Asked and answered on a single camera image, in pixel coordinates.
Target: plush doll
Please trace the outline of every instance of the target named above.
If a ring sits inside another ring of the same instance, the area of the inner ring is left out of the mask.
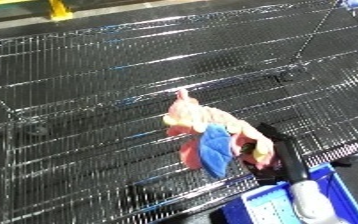
[[[272,164],[273,142],[243,120],[199,104],[185,89],[177,92],[163,121],[167,134],[196,135],[180,148],[180,158],[190,169],[203,167],[213,177],[225,176],[228,163],[239,158],[263,169]]]

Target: floor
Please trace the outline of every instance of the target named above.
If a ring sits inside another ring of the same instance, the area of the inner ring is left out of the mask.
[[[81,1],[75,1],[75,0],[67,0],[66,3],[70,7],[72,7],[74,10],[80,10],[80,9],[86,9],[90,7],[99,7],[99,6],[111,6],[111,4],[122,4],[124,2],[128,1],[114,1],[113,3],[111,1],[107,0],[99,0],[99,1],[93,1],[92,5],[89,4],[90,1],[81,0]],[[230,8],[235,7],[235,5],[230,5],[230,0],[226,1],[225,3],[216,4],[215,7],[223,9],[223,8]],[[201,7],[197,9],[197,12],[200,12],[202,10],[207,10],[208,2],[201,3]],[[41,4],[34,4],[31,2],[28,3],[22,3],[18,5],[2,5],[0,6],[0,19],[9,16],[9,17],[23,17],[23,16],[30,16],[30,15],[47,15],[45,11],[48,9],[48,5],[46,3]],[[185,10],[185,7],[178,6],[176,8],[178,11],[177,14],[189,14],[192,13],[189,10]],[[0,30],[0,38],[2,37],[11,37],[11,36],[18,36],[18,35],[26,35],[26,34],[35,34],[35,33],[43,33],[45,31],[48,32],[58,32],[62,30],[74,30],[74,29],[80,29],[80,28],[86,28],[86,27],[96,27],[101,25],[107,25],[111,23],[120,23],[122,21],[134,21],[139,17],[142,18],[158,18],[160,16],[169,14],[168,8],[166,10],[160,10],[159,12],[156,12],[155,14],[149,14],[142,11],[136,11],[134,12],[133,16],[130,17],[120,17],[119,14],[116,15],[102,15],[102,16],[96,16],[92,17],[92,19],[89,18],[82,18],[78,20],[72,20],[63,22],[60,24],[54,24],[54,23],[48,23],[44,24],[42,26],[37,25],[28,25],[23,27],[16,27],[12,29],[3,29]],[[340,176],[343,178],[344,182],[347,184],[350,192],[355,197],[356,201],[358,202],[358,163],[353,164],[351,167],[337,167],[337,171],[339,172]],[[222,223],[221,220],[223,219],[222,214],[216,210],[212,209],[200,214],[197,214],[195,216],[191,217],[179,217],[176,219],[176,221],[170,221],[169,223],[200,223],[200,224],[207,224],[207,223]]]

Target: blue container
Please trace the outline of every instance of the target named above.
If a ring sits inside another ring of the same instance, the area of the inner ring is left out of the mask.
[[[329,164],[311,169],[311,177],[321,192],[333,204],[339,217],[351,224],[358,224],[358,204]],[[222,210],[229,224],[301,224],[292,209],[289,184],[280,182],[263,186],[243,194]]]

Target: metal wire shelf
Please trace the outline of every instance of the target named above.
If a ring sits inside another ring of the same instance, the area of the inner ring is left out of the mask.
[[[296,136],[310,166],[358,152],[358,21],[311,33],[331,4],[0,40],[0,223],[148,223],[256,187],[239,163],[220,181],[180,163],[189,137],[161,124],[178,87]]]

